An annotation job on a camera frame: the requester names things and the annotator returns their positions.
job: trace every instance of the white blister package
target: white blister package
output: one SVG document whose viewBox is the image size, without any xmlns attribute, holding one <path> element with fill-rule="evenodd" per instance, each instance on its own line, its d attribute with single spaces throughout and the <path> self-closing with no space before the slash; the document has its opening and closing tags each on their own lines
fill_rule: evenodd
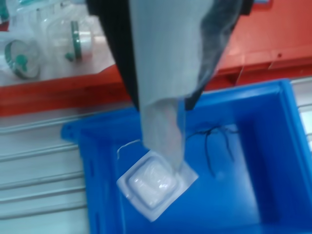
<svg viewBox="0 0 312 234">
<path fill-rule="evenodd" d="M 161 155 L 149 151 L 117 181 L 132 205 L 155 221 L 191 184 L 198 174 L 184 161 L 177 172 Z"/>
</svg>

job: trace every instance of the orange surface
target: orange surface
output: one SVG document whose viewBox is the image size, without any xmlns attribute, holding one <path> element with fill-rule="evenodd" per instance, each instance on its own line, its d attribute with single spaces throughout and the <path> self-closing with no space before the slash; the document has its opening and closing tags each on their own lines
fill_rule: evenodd
<svg viewBox="0 0 312 234">
<path fill-rule="evenodd" d="M 207 90 L 312 74 L 311 0 L 274 0 L 242 16 Z M 0 88 L 0 116 L 129 100 L 115 66 L 99 74 Z"/>
</svg>

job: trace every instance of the black wire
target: black wire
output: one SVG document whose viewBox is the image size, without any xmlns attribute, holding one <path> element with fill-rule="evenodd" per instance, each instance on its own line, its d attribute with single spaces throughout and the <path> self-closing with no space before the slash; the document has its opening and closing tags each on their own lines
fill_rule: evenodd
<svg viewBox="0 0 312 234">
<path fill-rule="evenodd" d="M 222 126 L 220 126 L 220 125 L 217 125 L 217 126 L 215 126 L 215 127 L 212 127 L 211 129 L 208 129 L 208 130 L 205 130 L 205 131 L 198 131 L 198 132 L 195 132 L 195 133 L 189 135 L 189 136 L 186 138 L 186 140 L 188 140 L 189 138 L 191 138 L 191 137 L 193 137 L 193 136 L 195 136 L 195 135 L 205 135 L 205 155 L 206 155 L 206 160 L 207 160 L 208 169 L 209 169 L 209 171 L 210 171 L 210 174 L 211 174 L 213 177 L 215 177 L 215 172 L 214 172 L 213 169 L 212 169 L 211 160 L 210 160 L 210 157 L 209 157 L 209 154 L 208 154 L 208 142 L 207 142 L 207 141 L 208 141 L 208 136 L 209 136 L 210 134 L 213 133 L 213 130 L 214 130 L 214 129 L 218 129 L 218 130 L 222 133 L 222 135 L 224 136 L 227 151 L 228 151 L 228 153 L 229 153 L 229 155 L 230 155 L 230 158 L 231 158 L 232 162 L 235 162 L 235 158 L 234 158 L 233 153 L 232 153 L 232 151 L 231 151 L 230 142 L 229 142 L 229 138 L 228 138 L 228 136 L 227 136 L 227 134 L 226 134 L 226 131 L 228 131 L 228 132 L 231 133 L 231 134 L 237 134 L 238 131 L 233 131 L 233 130 L 231 130 L 231 129 L 222 127 Z"/>
<path fill-rule="evenodd" d="M 235 159 L 234 159 L 234 156 L 232 154 L 232 151 L 230 149 L 230 142 L 229 142 L 229 138 L 228 136 L 226 135 L 226 133 L 223 131 L 223 129 L 220 128 L 220 132 L 222 133 L 222 135 L 224 136 L 224 139 L 225 139 L 225 144 L 226 144 L 226 149 L 230 155 L 230 158 L 233 162 L 235 162 Z"/>
<path fill-rule="evenodd" d="M 211 166 L 211 161 L 210 161 L 209 154 L 208 154 L 207 139 L 208 139 L 208 136 L 209 136 L 209 135 L 210 135 L 209 132 L 207 132 L 206 135 L 205 135 L 205 154 L 206 154 L 208 169 L 209 169 L 211 175 L 212 175 L 213 177 L 215 177 L 215 173 L 214 173 L 213 168 L 212 168 L 212 166 Z"/>
</svg>

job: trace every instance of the blue plastic crate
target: blue plastic crate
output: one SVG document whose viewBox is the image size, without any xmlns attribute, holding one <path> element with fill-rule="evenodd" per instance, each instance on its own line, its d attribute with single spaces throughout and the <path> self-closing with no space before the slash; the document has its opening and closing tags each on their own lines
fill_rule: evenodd
<svg viewBox="0 0 312 234">
<path fill-rule="evenodd" d="M 199 179 L 155 222 L 144 218 L 116 181 L 147 150 L 139 114 L 124 109 L 66 124 L 62 137 L 79 144 L 91 233 L 271 234 L 312 232 L 312 159 L 287 80 L 202 95 L 186 116 L 186 133 L 214 124 L 236 128 L 208 137 L 215 178 L 208 170 L 205 136 L 186 142 L 185 159 Z"/>
</svg>

